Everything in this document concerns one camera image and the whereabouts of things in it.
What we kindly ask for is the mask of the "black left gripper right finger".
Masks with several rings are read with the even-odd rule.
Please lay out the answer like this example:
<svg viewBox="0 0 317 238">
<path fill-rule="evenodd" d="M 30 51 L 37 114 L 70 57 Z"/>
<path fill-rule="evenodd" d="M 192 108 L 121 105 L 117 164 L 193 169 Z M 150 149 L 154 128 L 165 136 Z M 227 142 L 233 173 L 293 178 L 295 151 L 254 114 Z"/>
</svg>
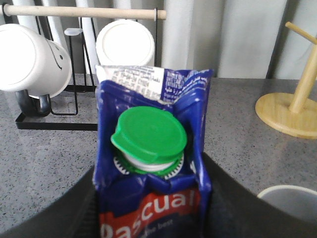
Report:
<svg viewBox="0 0 317 238">
<path fill-rule="evenodd" d="M 206 238 L 315 238 L 317 227 L 269 205 L 227 174 L 206 153 L 202 158 L 212 191 Z"/>
</svg>

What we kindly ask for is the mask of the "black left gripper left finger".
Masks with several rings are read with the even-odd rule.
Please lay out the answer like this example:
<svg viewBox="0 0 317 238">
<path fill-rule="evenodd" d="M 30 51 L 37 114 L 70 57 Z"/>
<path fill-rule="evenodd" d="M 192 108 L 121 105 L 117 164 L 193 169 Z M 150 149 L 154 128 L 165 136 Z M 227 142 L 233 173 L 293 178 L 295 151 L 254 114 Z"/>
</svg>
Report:
<svg viewBox="0 0 317 238">
<path fill-rule="evenodd" d="M 20 225 L 11 228 L 2 238 L 98 238 L 99 218 L 94 167 L 62 197 Z"/>
</svg>

